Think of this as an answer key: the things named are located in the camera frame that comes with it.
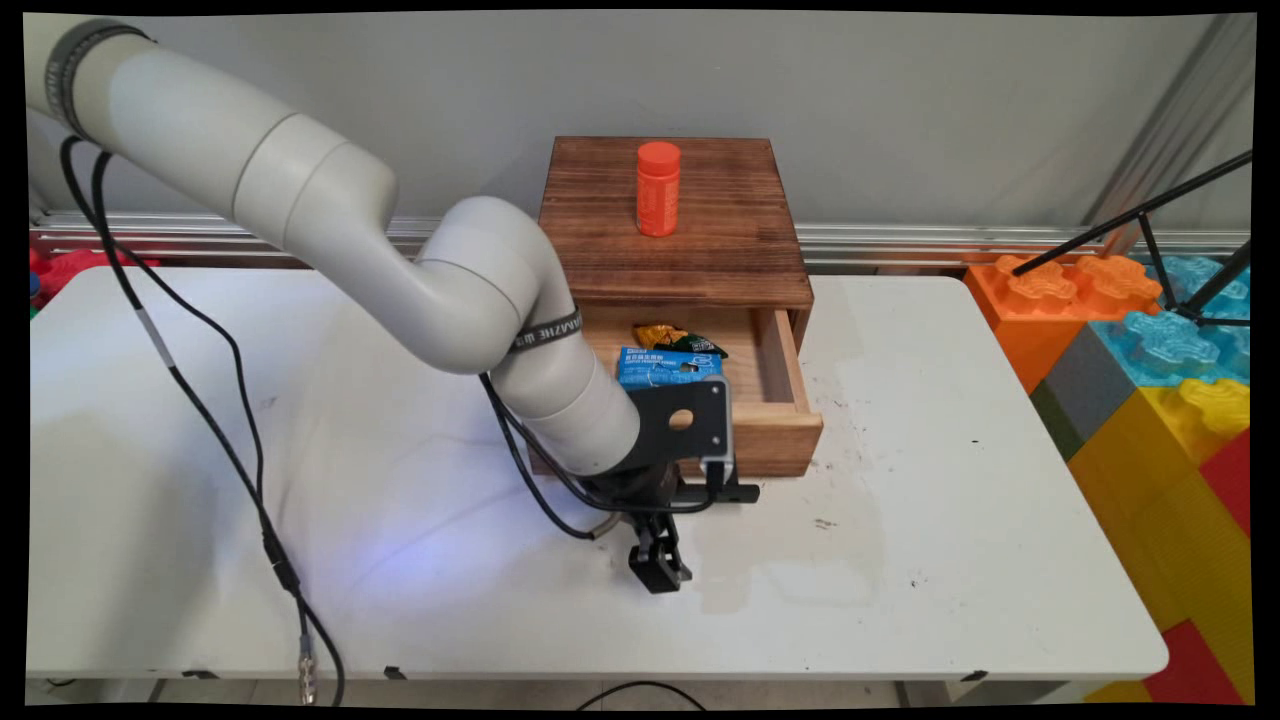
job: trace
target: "orange bottle cap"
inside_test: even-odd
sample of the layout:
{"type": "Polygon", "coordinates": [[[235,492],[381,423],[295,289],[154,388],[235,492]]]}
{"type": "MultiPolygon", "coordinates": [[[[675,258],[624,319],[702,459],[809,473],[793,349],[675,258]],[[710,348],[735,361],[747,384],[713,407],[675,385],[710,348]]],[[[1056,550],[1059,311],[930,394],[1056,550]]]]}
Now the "orange bottle cap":
{"type": "Polygon", "coordinates": [[[669,176],[680,170],[680,149],[669,142],[645,142],[636,154],[641,173],[669,176]]]}

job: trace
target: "floor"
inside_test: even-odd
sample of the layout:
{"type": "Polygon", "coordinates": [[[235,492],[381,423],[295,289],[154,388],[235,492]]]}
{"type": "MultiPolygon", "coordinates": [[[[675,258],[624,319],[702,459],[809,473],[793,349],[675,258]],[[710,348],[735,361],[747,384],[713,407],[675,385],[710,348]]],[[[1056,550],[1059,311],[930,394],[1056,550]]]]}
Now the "floor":
{"type": "MultiPolygon", "coordinates": [[[[600,682],[463,682],[463,680],[357,680],[347,683],[344,706],[436,707],[463,710],[573,710],[591,696],[621,683],[600,682]]],[[[769,682],[672,683],[708,710],[822,710],[899,707],[895,683],[769,682]]],[[[41,693],[63,702],[99,702],[101,680],[77,680],[54,688],[27,680],[28,694],[41,693]]],[[[333,697],[333,685],[321,688],[321,702],[333,697]]],[[[166,680],[156,702],[239,705],[296,705],[297,684],[289,680],[166,680]]],[[[653,687],[620,691],[589,710],[694,710],[680,696],[653,687]]]]}

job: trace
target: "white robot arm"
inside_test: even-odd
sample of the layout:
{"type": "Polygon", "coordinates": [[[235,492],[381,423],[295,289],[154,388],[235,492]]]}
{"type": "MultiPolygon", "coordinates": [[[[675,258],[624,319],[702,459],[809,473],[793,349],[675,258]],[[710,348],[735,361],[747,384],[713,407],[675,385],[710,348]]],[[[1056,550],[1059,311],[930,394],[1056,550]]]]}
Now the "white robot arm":
{"type": "Polygon", "coordinates": [[[428,365],[489,372],[571,473],[631,450],[639,414],[581,333],[512,352],[524,328],[575,311],[520,209],[463,200],[410,263],[384,234],[396,176],[334,131],[115,20],[24,13],[22,29],[28,108],[311,265],[428,365]]]}

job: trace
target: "yellow foam block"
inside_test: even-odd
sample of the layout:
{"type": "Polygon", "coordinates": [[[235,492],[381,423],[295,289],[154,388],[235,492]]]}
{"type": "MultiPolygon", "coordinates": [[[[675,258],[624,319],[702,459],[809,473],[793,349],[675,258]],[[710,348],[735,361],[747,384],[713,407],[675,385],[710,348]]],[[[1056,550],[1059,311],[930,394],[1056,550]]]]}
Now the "yellow foam block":
{"type": "Polygon", "coordinates": [[[1244,530],[1193,471],[1134,520],[1134,532],[1235,691],[1253,705],[1253,583],[1244,530]]]}
{"type": "Polygon", "coordinates": [[[1249,427],[1249,386],[1233,379],[1138,389],[1197,468],[1249,427]]]}
{"type": "Polygon", "coordinates": [[[1089,452],[1088,446],[1076,452],[1066,466],[1075,475],[1080,493],[1098,519],[1098,525],[1111,542],[1111,548],[1124,565],[1129,582],[1138,591],[1138,597],[1147,606],[1156,628],[1164,633],[1187,620],[1187,611],[1178,605],[1169,579],[1160,573],[1156,561],[1134,533],[1132,520],[1125,516],[1108,491],[1108,486],[1121,482],[1123,478],[1108,475],[1107,466],[1089,452]]]}
{"type": "Polygon", "coordinates": [[[1130,395],[1079,452],[1105,468],[1111,497],[1130,520],[1199,466],[1144,392],[1130,395]]]}
{"type": "Polygon", "coordinates": [[[1151,702],[1151,693],[1140,682],[1125,680],[1094,691],[1084,697],[1084,702],[1151,702]]]}

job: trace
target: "black cable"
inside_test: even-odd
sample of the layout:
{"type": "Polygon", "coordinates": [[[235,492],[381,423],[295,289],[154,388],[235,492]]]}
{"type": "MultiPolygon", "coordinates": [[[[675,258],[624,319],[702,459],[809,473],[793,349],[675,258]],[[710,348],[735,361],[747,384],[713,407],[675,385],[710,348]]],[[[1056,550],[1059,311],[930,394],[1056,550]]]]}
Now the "black cable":
{"type": "MultiPolygon", "coordinates": [[[[547,452],[547,448],[544,448],[543,445],[538,441],[538,438],[534,437],[534,433],[529,432],[529,428],[526,428],[520,421],[520,419],[516,418],[511,413],[511,410],[502,402],[502,398],[498,397],[497,391],[493,389],[493,383],[489,380],[489,375],[488,374],[480,375],[480,382],[484,384],[485,392],[489,395],[489,402],[490,405],[493,405],[494,413],[499,415],[499,419],[506,418],[506,420],[516,428],[516,432],[520,433],[520,437],[525,438],[525,443],[529,445],[529,448],[536,452],[538,456],[543,459],[547,466],[550,468],[553,473],[556,473],[556,477],[559,478],[562,483],[564,483],[564,487],[567,487],[568,491],[573,493],[573,497],[576,497],[584,505],[594,507],[595,510],[603,510],[605,512],[692,514],[692,512],[701,512],[703,510],[707,510],[716,502],[716,495],[710,489],[708,489],[707,500],[704,500],[703,502],[699,502],[698,505],[685,505],[685,506],[659,507],[648,505],[612,505],[608,502],[600,502],[595,500],[585,491],[582,491],[582,488],[577,487],[577,483],[575,483],[568,477],[568,473],[566,473],[564,469],[559,466],[559,462],[557,462],[556,459],[552,457],[549,452],[547,452]]],[[[517,464],[520,464],[520,451],[516,450],[515,442],[508,439],[508,446],[511,447],[512,455],[516,457],[517,464]]]]}
{"type": "Polygon", "coordinates": [[[579,530],[577,528],[570,527],[568,523],[561,520],[559,515],[552,510],[552,506],[547,503],[547,498],[538,489],[538,484],[534,483],[534,478],[529,475],[529,469],[525,468],[525,461],[520,457],[520,448],[516,447],[516,439],[511,437],[511,429],[507,427],[507,418],[503,415],[502,400],[498,398],[498,393],[493,391],[493,384],[489,382],[489,375],[480,375],[480,383],[484,384],[484,389],[489,396],[489,404],[493,405],[493,413],[498,418],[498,427],[502,428],[502,437],[507,439],[507,448],[511,450],[511,459],[516,461],[516,469],[520,470],[520,477],[525,480],[525,487],[532,493],[534,500],[538,501],[538,506],[543,509],[543,514],[556,524],[566,536],[577,539],[595,539],[594,533],[588,533],[579,530]]]}
{"type": "Polygon", "coordinates": [[[310,620],[311,624],[315,625],[316,633],[324,642],[325,648],[329,651],[329,656],[333,659],[337,674],[337,689],[334,692],[333,705],[337,707],[342,703],[343,692],[346,689],[346,670],[342,664],[342,657],[339,656],[338,650],[334,646],[333,641],[329,638],[329,633],[325,630],[324,625],[320,623],[319,618],[316,618],[315,612],[311,610],[311,606],[307,603],[305,596],[302,594],[298,577],[293,570],[293,564],[289,561],[288,553],[284,550],[284,546],[280,542],[279,536],[275,533],[275,527],[271,524],[271,519],[266,512],[266,507],[262,505],[262,495],[261,495],[262,464],[264,464],[262,447],[261,447],[261,439],[257,433],[257,424],[253,420],[253,411],[248,402],[248,392],[244,386],[243,363],[241,360],[239,347],[237,346],[234,338],[230,337],[230,333],[228,333],[220,325],[218,325],[218,323],[215,323],[207,315],[192,307],[184,299],[182,299],[182,296],[179,296],[173,288],[170,288],[166,283],[164,283],[164,281],[161,281],[159,275],[148,265],[142,263],[141,259],[138,259],[137,255],[134,255],[131,250],[120,246],[111,236],[111,231],[106,223],[106,209],[105,209],[105,202],[102,200],[102,177],[106,172],[106,164],[111,159],[111,154],[106,151],[102,151],[99,155],[97,161],[93,165],[93,177],[90,187],[90,191],[93,196],[93,209],[90,210],[88,204],[84,201],[84,195],[81,191],[79,183],[76,181],[76,172],[72,165],[72,158],[70,158],[72,147],[77,142],[79,142],[79,140],[81,138],[74,136],[68,137],[63,142],[60,151],[63,174],[65,176],[67,184],[70,188],[72,197],[76,200],[76,204],[79,208],[81,213],[84,214],[84,217],[97,231],[102,241],[102,251],[106,255],[108,263],[111,265],[111,270],[115,274],[116,282],[119,283],[120,290],[124,291],[124,295],[129,300],[129,304],[133,306],[134,311],[138,314],[138,319],[143,323],[143,325],[146,325],[147,332],[151,336],[152,343],[155,343],[156,350],[160,352],[161,357],[165,360],[165,365],[169,368],[169,374],[173,375],[174,382],[178,383],[178,387],[187,396],[187,400],[191,401],[192,406],[195,406],[196,411],[205,420],[205,424],[209,425],[210,430],[212,430],[214,436],[218,438],[218,442],[219,445],[221,445],[223,451],[227,454],[228,459],[232,461],[232,465],[236,468],[236,473],[239,477],[241,483],[244,486],[246,492],[248,492],[250,500],[253,501],[253,506],[257,510],[259,521],[262,528],[262,547],[266,551],[268,560],[271,564],[271,569],[275,571],[275,575],[280,580],[280,584],[284,587],[285,592],[292,594],[297,601],[298,625],[302,632],[302,638],[300,639],[306,641],[308,635],[307,620],[310,620]],[[250,428],[252,429],[253,434],[255,447],[257,450],[259,465],[257,465],[256,489],[253,483],[250,482],[248,473],[241,464],[239,456],[236,454],[236,450],[232,447],[230,442],[227,439],[227,436],[223,433],[221,427],[214,419],[212,414],[209,413],[209,409],[205,407],[204,402],[201,402],[195,389],[192,389],[192,387],[187,383],[187,379],[183,377],[177,364],[173,363],[173,359],[169,356],[169,351],[164,345],[164,340],[160,337],[159,332],[155,331],[155,327],[151,324],[151,319],[146,311],[146,307],[143,307],[142,301],[133,291],[133,284],[129,282],[128,275],[124,274],[124,268],[122,266],[120,259],[116,254],[118,250],[123,250],[127,255],[129,255],[129,258],[133,259],[136,263],[138,263],[142,270],[152,281],[155,281],[172,299],[174,299],[183,309],[186,309],[188,313],[200,318],[211,328],[218,331],[219,334],[221,334],[223,338],[227,340],[227,342],[232,346],[232,352],[236,357],[236,373],[241,388],[241,400],[244,405],[244,413],[248,416],[250,428]]]}
{"type": "Polygon", "coordinates": [[[584,702],[582,705],[577,706],[577,710],[579,711],[586,710],[588,707],[591,706],[593,702],[599,702],[599,701],[609,697],[611,694],[613,694],[613,693],[616,693],[618,691],[625,691],[627,688],[636,688],[636,687],[641,687],[641,685],[648,685],[650,688],[662,688],[664,691],[671,691],[671,692],[678,694],[680,697],[687,700],[698,710],[703,710],[703,711],[707,710],[705,707],[703,707],[703,703],[700,703],[696,700],[694,700],[694,696],[686,693],[685,691],[682,691],[682,689],[680,689],[680,688],[677,688],[675,685],[668,685],[667,683],[658,683],[658,682],[654,682],[654,680],[635,680],[632,683],[622,683],[621,685],[609,688],[609,689],[604,691],[603,693],[593,697],[591,700],[584,702]]]}
{"type": "MultiPolygon", "coordinates": [[[[239,384],[241,405],[244,406],[244,416],[248,419],[248,430],[250,430],[250,434],[253,437],[253,452],[257,454],[257,469],[256,469],[256,474],[255,474],[255,488],[257,491],[257,496],[259,497],[264,497],[264,495],[262,495],[262,465],[264,465],[262,438],[261,438],[261,436],[259,436],[257,421],[253,419],[253,409],[250,406],[250,402],[248,402],[248,388],[246,387],[246,383],[244,383],[244,361],[243,361],[243,359],[241,356],[239,343],[236,342],[236,338],[232,337],[232,334],[229,332],[227,332],[225,328],[223,328],[221,325],[219,325],[218,323],[215,323],[212,318],[210,318],[209,315],[205,315],[204,313],[201,313],[193,305],[191,305],[189,302],[187,302],[187,300],[183,296],[178,295],[178,292],[175,290],[173,290],[172,287],[169,287],[169,283],[164,282],[160,278],[160,274],[156,273],[154,269],[151,269],[151,265],[147,265],[146,263],[143,263],[142,259],[138,258],[138,255],[136,252],[133,252],[133,250],[129,250],[128,247],[120,245],[119,242],[115,241],[115,237],[111,236],[110,229],[106,225],[106,211],[105,211],[105,208],[104,208],[105,204],[102,201],[102,192],[101,192],[101,188],[102,188],[102,177],[106,173],[106,163],[110,159],[111,159],[111,154],[110,152],[104,152],[104,154],[99,155],[97,161],[93,164],[93,178],[92,178],[92,181],[90,183],[90,188],[93,192],[93,214],[96,215],[96,219],[95,218],[90,218],[90,222],[95,223],[96,225],[99,225],[99,233],[102,234],[102,237],[106,237],[106,238],[110,240],[110,245],[111,245],[111,247],[114,250],[119,250],[120,252],[124,252],[124,255],[129,260],[133,260],[134,264],[137,264],[140,268],[142,268],[142,272],[146,273],[147,277],[151,278],[151,282],[156,283],[160,287],[160,290],[163,290],[165,292],[165,295],[168,295],[170,299],[173,299],[173,301],[177,302],[179,306],[182,306],[183,310],[186,310],[187,313],[191,313],[193,316],[196,316],[197,319],[200,319],[201,322],[204,322],[206,325],[209,325],[210,328],[212,328],[214,332],[216,332],[218,334],[223,336],[223,340],[225,340],[227,345],[230,346],[230,348],[232,348],[232,359],[236,361],[236,382],[237,382],[237,384],[239,384]]],[[[73,195],[79,195],[79,187],[77,187],[76,190],[73,190],[72,193],[73,195]]],[[[77,199],[77,202],[79,202],[81,200],[83,200],[82,195],[77,199]]],[[[134,305],[134,309],[137,309],[138,306],[141,306],[141,302],[138,302],[137,305],[134,305]]]]}

